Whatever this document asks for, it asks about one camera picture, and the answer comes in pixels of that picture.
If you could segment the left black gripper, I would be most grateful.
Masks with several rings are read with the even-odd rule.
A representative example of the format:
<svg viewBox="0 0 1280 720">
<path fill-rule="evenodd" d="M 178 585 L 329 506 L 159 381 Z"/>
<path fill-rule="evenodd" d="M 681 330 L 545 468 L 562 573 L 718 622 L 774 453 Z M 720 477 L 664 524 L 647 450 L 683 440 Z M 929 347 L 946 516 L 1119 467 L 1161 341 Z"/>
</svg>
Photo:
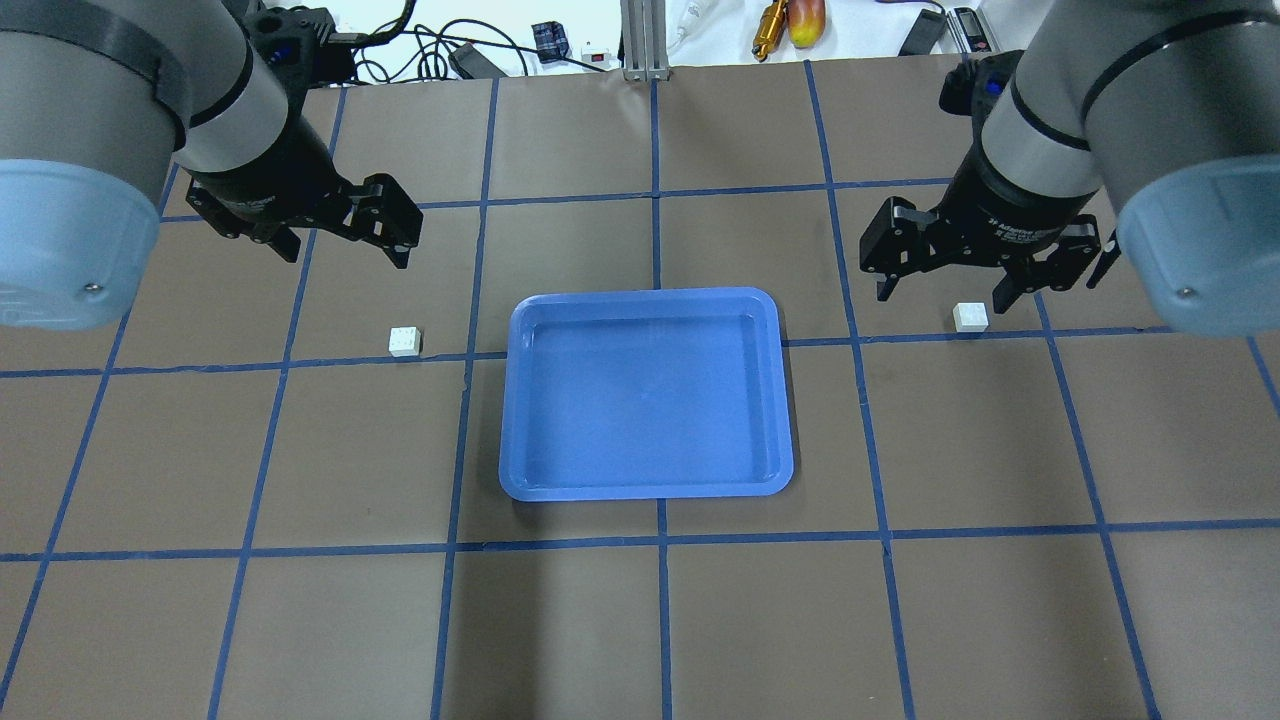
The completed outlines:
<svg viewBox="0 0 1280 720">
<path fill-rule="evenodd" d="M 262 156 L 233 170 L 192 170 L 186 201 L 220 236 L 246 236 L 287 263 L 300 259 L 294 228 L 303 227 L 370 243 L 404 270 L 422 228 L 421 209 L 394 177 L 367 176 L 357 188 L 312 129 L 283 131 Z"/>
</svg>

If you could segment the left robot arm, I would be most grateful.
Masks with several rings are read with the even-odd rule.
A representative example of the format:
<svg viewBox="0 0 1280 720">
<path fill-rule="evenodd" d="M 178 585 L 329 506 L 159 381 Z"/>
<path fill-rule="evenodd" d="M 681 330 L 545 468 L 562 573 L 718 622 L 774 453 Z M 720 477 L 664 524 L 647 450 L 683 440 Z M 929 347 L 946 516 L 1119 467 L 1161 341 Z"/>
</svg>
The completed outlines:
<svg viewBox="0 0 1280 720">
<path fill-rule="evenodd" d="M 303 114 L 390 32 L 259 1 L 5 1 L 1 8 L 3 324 L 93 329 L 134 302 L 172 167 L 214 231 L 287 263 L 301 229 L 402 269 L 422 213 L 385 173 L 355 183 Z"/>
</svg>

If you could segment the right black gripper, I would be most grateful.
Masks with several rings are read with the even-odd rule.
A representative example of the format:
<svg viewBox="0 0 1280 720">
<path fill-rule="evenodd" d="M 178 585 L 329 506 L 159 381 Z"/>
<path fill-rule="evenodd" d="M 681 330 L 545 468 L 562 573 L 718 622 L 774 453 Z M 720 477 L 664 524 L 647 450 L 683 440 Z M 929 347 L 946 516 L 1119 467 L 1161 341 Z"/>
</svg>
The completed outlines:
<svg viewBox="0 0 1280 720">
<path fill-rule="evenodd" d="M 1101 255 L 1097 218 L 1080 215 L 1089 199 L 1023 190 L 983 150 L 970 150 L 934 213 L 902 197 L 881 204 L 860 238 L 860 270 L 876 278 L 876 300 L 886 302 L 904 277 L 938 269 L 945 258 L 1001 266 L 992 309 L 1005 314 L 1023 296 L 1070 290 Z"/>
</svg>

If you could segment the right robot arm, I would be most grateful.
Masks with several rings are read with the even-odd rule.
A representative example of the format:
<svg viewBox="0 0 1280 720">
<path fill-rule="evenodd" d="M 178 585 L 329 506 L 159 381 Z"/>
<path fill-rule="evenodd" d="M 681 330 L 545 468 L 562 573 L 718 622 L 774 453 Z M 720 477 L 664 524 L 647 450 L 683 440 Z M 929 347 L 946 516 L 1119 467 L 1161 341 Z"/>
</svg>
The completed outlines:
<svg viewBox="0 0 1280 720">
<path fill-rule="evenodd" d="M 887 199 L 861 234 L 877 300 L 997 268 L 1000 314 L 1125 258 L 1175 331 L 1276 331 L 1277 37 L 1271 1 L 1056 1 L 1023 50 L 960 61 L 938 105 L 970 147 L 932 209 Z"/>
</svg>

